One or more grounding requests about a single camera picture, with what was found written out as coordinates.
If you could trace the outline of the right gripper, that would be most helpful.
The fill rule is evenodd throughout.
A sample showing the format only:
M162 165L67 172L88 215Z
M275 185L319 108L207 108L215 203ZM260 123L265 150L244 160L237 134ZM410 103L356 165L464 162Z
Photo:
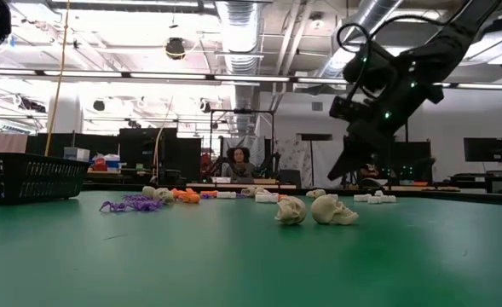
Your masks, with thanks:
M349 101L346 113L348 135L343 138L343 151L327 175L331 181L373 161L374 153L386 149L394 134L407 123L412 109L404 102L379 101L370 105Z

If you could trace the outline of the person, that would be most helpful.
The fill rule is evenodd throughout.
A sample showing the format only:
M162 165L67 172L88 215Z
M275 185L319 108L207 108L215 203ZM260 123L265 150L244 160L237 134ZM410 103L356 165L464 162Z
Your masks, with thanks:
M231 179L253 178L256 167L250 162L250 150L248 148L230 148L227 151L228 166L223 171L225 177Z
M388 181L380 179L380 172L374 164L361 165L356 172L357 185L360 189L381 189Z

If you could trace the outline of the white cloth screen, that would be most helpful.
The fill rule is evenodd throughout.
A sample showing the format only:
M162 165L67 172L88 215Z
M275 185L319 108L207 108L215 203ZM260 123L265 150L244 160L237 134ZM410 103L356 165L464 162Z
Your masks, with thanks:
M313 141L311 147L314 186L317 188L337 188L341 183L341 178L330 180L327 175L343 151L343 142L341 140Z

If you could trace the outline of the patterned white cloth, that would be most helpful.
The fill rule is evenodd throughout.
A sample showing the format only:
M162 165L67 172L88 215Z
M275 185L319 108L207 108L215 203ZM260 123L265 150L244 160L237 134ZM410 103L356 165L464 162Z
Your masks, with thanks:
M311 149L308 142L299 140L276 140L274 148L280 154L280 169L311 171Z

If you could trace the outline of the ceiling light strip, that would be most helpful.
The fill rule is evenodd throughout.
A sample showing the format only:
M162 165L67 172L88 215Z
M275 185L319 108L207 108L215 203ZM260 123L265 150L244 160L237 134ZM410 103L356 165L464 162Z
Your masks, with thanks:
M461 83L456 88L460 90L502 90L502 84Z
M290 82L290 77L280 76L255 76L255 75L215 75L215 80L218 81L242 81L242 82L258 82L258 83L287 83Z
M301 84L347 84L347 82L341 78L296 78L296 82Z
M204 74L185 74L185 73L153 73L153 72L131 72L132 78L151 78L151 79L180 79L180 80L205 80Z

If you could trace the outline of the wooden background table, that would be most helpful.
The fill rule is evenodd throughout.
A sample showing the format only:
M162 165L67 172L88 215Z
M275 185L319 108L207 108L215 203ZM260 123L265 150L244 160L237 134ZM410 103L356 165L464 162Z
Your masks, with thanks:
M265 188L265 189L297 189L296 185L291 184L247 184L247 183L188 183L187 188Z

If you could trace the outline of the black background desk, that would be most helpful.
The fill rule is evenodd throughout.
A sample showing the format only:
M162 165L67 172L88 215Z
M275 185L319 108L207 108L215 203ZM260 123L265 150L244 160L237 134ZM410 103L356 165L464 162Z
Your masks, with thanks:
M445 180L450 186L485 190L487 194L502 194L502 171L459 173Z

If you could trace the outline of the black computer monitor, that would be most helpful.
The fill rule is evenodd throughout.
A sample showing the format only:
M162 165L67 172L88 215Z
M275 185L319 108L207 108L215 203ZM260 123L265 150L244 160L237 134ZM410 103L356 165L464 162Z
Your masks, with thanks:
M466 137L463 142L466 162L502 162L502 138Z

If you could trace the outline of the black dome ceiling fixture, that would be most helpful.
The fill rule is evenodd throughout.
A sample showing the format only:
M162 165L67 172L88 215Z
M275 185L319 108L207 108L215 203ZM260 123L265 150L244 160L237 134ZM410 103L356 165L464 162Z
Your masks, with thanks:
M164 47L164 52L171 60L182 60L186 55L183 43L184 40L182 38L169 38Z

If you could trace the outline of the plastic bin with red label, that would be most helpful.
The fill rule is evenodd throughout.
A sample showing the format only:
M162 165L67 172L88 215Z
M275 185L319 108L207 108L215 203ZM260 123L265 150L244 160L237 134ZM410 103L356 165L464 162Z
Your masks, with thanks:
M93 171L117 171L119 168L120 157L117 154L97 154L91 160L91 169Z

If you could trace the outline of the clear plastic storage box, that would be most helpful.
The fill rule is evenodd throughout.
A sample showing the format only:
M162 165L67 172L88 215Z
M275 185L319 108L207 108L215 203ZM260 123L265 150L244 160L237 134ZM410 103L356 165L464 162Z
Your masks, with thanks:
M85 148L65 147L63 158L89 162L89 150Z

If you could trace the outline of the black plastic mesh basket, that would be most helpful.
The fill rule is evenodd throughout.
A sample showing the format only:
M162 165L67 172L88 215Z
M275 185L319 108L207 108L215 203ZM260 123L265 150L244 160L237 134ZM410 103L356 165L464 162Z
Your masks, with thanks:
M69 199L79 195L87 162L28 153L0 153L0 205Z

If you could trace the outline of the pink cloth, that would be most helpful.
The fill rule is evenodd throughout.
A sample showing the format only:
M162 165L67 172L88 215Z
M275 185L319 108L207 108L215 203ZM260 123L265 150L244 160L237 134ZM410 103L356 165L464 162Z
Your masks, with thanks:
M0 133L0 153L24 153L28 136Z

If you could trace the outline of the black metal rig frame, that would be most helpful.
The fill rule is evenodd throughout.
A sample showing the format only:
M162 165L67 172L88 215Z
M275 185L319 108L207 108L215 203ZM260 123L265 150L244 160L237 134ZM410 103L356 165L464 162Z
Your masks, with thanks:
M269 143L269 152L265 153L263 162L255 169L253 176L258 180L276 180L279 172L279 162L280 156L275 152L274 141L275 141L275 121L273 111L261 111L252 110L249 108L235 108L235 109L212 109L210 113L210 144L212 144L212 133L213 127L218 121L222 119L225 115L232 113L234 115L257 115L257 114L268 114L271 118L271 138L265 138L265 141ZM231 165L229 158L225 155L224 151L224 136L219 136L218 140L220 142L220 154L215 161L212 161L212 148L209 151L209 167L204 174L204 178L211 180L214 175L222 172L222 166L224 163Z

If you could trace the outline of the silver ventilation duct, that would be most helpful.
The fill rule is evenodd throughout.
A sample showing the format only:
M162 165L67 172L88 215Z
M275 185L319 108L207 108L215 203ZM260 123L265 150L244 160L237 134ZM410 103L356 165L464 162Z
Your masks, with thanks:
M363 26L369 33L376 30L380 24L401 5L404 0L361 0L358 10L347 19L340 21L332 32L332 52L324 65L318 69L318 78L337 78L345 65L354 56L353 53L341 49L338 45L338 30L349 23Z
M228 74L256 75L259 60L251 54L258 51L263 5L220 1L216 2L216 10L221 21L222 49L229 54L237 54L224 57ZM254 92L254 86L235 85L233 108L252 109ZM240 136L249 132L250 124L248 116L236 116L235 125Z

